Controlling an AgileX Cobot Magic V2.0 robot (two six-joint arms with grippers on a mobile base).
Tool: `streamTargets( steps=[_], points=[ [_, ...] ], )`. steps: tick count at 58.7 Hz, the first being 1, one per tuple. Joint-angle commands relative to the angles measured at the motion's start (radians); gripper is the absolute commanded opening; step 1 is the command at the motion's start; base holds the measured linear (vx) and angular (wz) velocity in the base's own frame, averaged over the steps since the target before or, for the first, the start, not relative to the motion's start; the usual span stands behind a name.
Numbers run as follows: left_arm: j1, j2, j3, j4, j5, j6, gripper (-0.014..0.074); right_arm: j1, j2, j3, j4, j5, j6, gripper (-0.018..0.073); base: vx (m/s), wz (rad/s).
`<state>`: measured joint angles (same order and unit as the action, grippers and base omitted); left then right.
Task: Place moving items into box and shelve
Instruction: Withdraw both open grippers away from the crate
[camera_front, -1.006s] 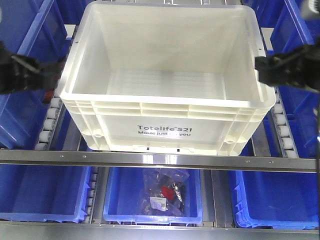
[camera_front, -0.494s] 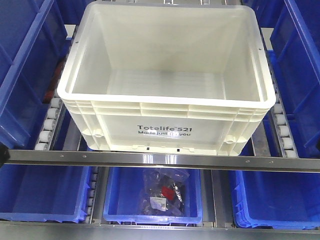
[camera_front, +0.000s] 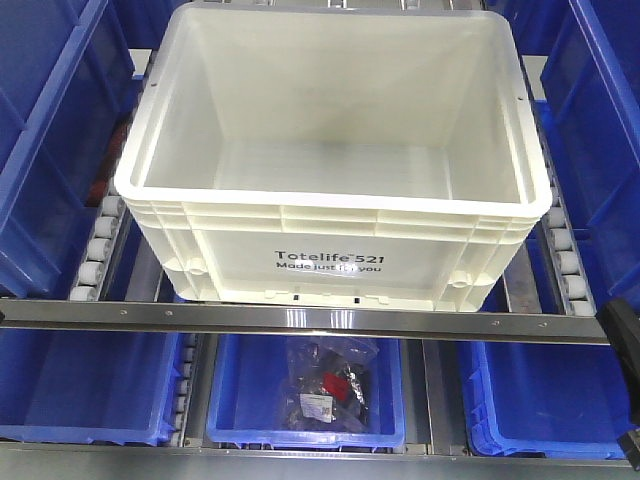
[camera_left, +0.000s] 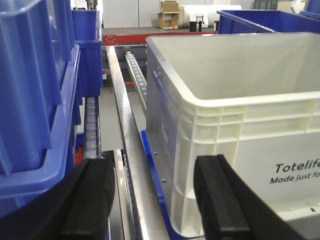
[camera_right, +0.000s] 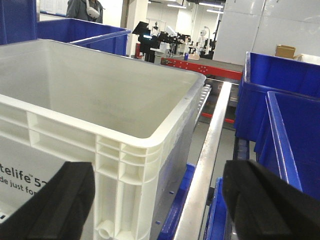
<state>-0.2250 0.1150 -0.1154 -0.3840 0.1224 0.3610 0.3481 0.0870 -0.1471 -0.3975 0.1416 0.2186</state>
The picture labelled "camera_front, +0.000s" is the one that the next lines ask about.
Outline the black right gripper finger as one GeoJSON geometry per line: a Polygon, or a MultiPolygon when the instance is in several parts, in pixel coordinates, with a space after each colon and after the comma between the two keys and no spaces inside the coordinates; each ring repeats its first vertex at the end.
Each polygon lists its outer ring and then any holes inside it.
{"type": "Polygon", "coordinates": [[[603,305],[596,319],[615,350],[625,382],[629,388],[639,387],[639,316],[623,298],[603,305]]]}
{"type": "Polygon", "coordinates": [[[617,443],[629,463],[640,463],[640,428],[638,426],[626,431],[617,443]]]}

